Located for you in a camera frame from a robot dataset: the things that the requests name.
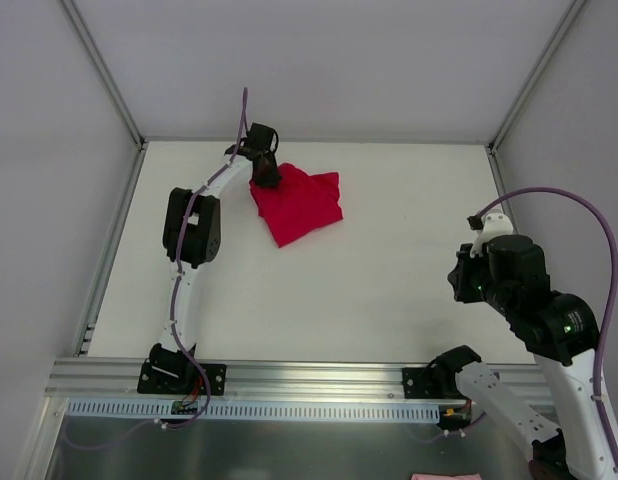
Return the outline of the red t-shirt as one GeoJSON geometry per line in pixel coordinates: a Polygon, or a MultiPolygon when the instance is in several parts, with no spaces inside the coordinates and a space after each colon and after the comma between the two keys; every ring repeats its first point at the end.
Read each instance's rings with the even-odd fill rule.
{"type": "Polygon", "coordinates": [[[309,175],[290,163],[279,171],[282,179],[275,188],[249,184],[258,215],[279,248],[344,219],[338,172],[309,175]]]}

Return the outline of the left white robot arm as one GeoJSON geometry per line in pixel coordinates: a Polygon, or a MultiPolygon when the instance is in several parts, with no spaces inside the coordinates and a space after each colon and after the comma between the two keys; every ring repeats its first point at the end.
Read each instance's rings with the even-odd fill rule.
{"type": "Polygon", "coordinates": [[[152,354],[167,358],[159,378],[174,393],[187,391],[195,380],[195,369],[186,361],[195,354],[198,339],[205,265],[220,249],[220,194],[247,167],[258,186],[274,188],[280,183],[272,149],[240,147],[197,190],[175,188],[169,195],[162,244],[170,261],[172,293],[168,319],[152,354]]]}

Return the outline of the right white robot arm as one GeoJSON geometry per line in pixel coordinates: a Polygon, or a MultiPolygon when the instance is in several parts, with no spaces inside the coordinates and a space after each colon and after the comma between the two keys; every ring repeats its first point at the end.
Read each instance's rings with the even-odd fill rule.
{"type": "Polygon", "coordinates": [[[499,236],[475,252],[463,244],[448,275],[456,301],[486,303],[532,353],[559,421],[533,410],[470,347],[434,361],[442,396],[477,403],[516,444],[535,479],[618,479],[618,427],[594,372],[602,335],[589,305],[552,289],[542,248],[521,235],[499,236]]]}

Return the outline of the pink folded cloth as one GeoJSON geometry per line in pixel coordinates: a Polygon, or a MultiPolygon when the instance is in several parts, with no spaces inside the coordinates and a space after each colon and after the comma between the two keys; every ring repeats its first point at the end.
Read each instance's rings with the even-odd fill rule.
{"type": "Polygon", "coordinates": [[[482,480],[480,474],[426,474],[426,473],[414,473],[411,475],[410,480],[482,480]]]}

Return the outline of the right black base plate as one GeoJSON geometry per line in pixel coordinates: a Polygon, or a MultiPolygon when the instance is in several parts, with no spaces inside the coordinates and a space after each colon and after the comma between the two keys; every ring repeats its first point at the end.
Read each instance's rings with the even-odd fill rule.
{"type": "Polygon", "coordinates": [[[463,395],[455,385],[455,378],[441,367],[406,367],[401,370],[405,399],[459,400],[463,395]]]}

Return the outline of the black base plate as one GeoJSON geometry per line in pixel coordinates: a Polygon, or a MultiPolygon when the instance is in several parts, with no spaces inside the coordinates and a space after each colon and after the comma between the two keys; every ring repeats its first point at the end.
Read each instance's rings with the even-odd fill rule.
{"type": "MultiPolygon", "coordinates": [[[[225,390],[225,380],[227,366],[220,363],[203,363],[210,385],[212,396],[223,396],[225,390]]],[[[188,364],[183,375],[176,375],[164,370],[160,370],[146,361],[140,370],[136,391],[139,394],[151,395],[182,395],[191,394],[194,386],[199,386],[202,395],[207,394],[206,384],[199,371],[188,364]]]]}
{"type": "Polygon", "coordinates": [[[406,367],[401,370],[405,399],[459,400],[463,395],[455,385],[455,378],[441,367],[406,367]]]}

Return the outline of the left aluminium frame post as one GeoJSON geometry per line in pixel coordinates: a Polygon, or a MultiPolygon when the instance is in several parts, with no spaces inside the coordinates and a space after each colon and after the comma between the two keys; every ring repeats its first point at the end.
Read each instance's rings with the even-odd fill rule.
{"type": "Polygon", "coordinates": [[[104,59],[100,48],[95,41],[80,8],[74,0],[59,0],[58,6],[65,15],[70,27],[74,31],[81,48],[83,49],[96,77],[104,89],[115,113],[122,122],[128,136],[137,150],[145,146],[145,138],[141,133],[137,122],[124,100],[122,93],[104,59]]]}

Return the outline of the aluminium frame post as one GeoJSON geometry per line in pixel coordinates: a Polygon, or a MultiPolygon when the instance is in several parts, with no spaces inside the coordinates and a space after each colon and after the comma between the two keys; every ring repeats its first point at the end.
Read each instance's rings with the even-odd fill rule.
{"type": "Polygon", "coordinates": [[[128,136],[137,150],[145,146],[145,138],[141,133],[137,122],[124,100],[122,93],[104,59],[100,48],[95,41],[80,8],[74,0],[59,0],[58,6],[65,15],[70,27],[74,31],[81,48],[83,49],[96,77],[104,89],[115,113],[122,122],[128,136]]]}
{"type": "Polygon", "coordinates": [[[531,99],[532,94],[537,88],[551,61],[561,48],[566,37],[588,4],[589,1],[587,0],[572,0],[568,3],[565,12],[560,17],[540,55],[526,76],[504,119],[500,123],[492,139],[487,144],[487,151],[489,153],[496,152],[504,142],[508,133],[515,125],[523,110],[526,108],[526,105],[531,99]]]}

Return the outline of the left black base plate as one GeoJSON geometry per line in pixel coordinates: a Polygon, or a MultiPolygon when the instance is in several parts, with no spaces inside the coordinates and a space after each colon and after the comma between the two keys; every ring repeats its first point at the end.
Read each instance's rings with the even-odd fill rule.
{"type": "MultiPolygon", "coordinates": [[[[225,380],[227,366],[220,363],[203,363],[210,385],[212,396],[223,396],[225,390],[225,380]]],[[[206,384],[199,371],[188,364],[183,375],[176,375],[164,370],[160,370],[146,361],[140,370],[136,391],[139,394],[151,395],[182,395],[191,394],[194,386],[199,386],[202,395],[207,394],[206,384]]]]}

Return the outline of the aluminium front rail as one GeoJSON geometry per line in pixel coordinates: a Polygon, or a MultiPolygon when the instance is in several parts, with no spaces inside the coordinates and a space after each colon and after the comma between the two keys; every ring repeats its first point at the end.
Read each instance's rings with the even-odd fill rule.
{"type": "MultiPolygon", "coordinates": [[[[398,403],[404,399],[400,363],[224,362],[226,399],[398,403]]],[[[61,358],[45,387],[49,397],[135,397],[143,361],[61,358]]]]}

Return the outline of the right aluminium frame post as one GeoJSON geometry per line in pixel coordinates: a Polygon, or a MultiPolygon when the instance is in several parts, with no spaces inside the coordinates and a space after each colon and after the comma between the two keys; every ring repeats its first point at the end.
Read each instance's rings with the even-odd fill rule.
{"type": "Polygon", "coordinates": [[[496,152],[504,142],[508,133],[515,125],[523,110],[526,108],[526,105],[531,99],[532,94],[537,88],[551,61],[561,48],[566,37],[588,4],[589,1],[587,0],[572,0],[568,3],[565,12],[560,17],[540,55],[526,76],[504,119],[500,123],[492,139],[487,144],[487,151],[489,153],[496,152]]]}

